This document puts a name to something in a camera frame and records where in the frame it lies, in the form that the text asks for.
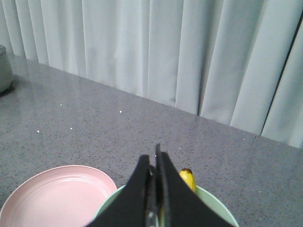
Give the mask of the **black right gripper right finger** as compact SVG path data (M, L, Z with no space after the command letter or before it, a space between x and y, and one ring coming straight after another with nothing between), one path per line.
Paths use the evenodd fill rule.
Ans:
M157 203L166 227L233 227L203 202L179 176L167 152L155 146Z

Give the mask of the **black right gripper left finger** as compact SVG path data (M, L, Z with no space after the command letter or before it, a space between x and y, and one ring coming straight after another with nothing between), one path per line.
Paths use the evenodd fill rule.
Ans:
M142 155L124 188L89 227L155 227L156 172Z

